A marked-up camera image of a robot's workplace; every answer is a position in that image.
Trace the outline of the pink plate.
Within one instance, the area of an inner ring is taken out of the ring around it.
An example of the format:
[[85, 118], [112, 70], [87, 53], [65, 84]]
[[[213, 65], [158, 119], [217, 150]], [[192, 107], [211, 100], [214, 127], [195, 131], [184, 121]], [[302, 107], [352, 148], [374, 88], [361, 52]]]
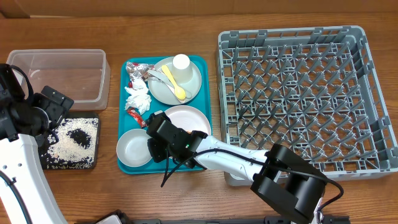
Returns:
[[178, 128], [188, 132], [202, 131], [211, 135], [211, 125], [208, 118], [192, 106], [173, 106], [165, 110], [165, 114], [170, 118], [171, 123]]

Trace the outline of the grey bowl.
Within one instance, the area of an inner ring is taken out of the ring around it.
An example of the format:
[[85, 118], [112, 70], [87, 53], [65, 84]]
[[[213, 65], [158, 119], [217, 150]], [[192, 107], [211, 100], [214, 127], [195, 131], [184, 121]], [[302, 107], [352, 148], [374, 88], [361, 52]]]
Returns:
[[125, 132], [116, 146], [118, 159], [128, 167], [140, 167], [147, 164], [152, 159], [147, 145], [149, 138], [144, 129], [132, 129]]

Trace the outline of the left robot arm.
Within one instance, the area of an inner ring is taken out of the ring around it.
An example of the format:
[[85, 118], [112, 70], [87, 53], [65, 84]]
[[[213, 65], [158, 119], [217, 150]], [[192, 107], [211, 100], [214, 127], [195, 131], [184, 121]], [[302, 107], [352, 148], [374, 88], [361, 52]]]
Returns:
[[24, 72], [1, 64], [1, 202], [11, 223], [65, 223], [45, 178], [39, 147], [55, 135], [74, 101], [49, 86], [24, 92], [15, 76]]

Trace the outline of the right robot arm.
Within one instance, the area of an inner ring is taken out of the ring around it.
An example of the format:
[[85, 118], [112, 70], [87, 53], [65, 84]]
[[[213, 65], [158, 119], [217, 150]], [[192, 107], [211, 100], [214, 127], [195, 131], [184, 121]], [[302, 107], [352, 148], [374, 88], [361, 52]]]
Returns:
[[293, 223], [321, 223], [322, 210], [340, 199], [343, 187], [289, 148], [250, 150], [226, 144], [202, 131], [187, 132], [162, 111], [146, 120], [149, 152], [156, 163], [173, 158], [166, 182], [181, 166], [222, 170], [251, 183], [250, 189]]

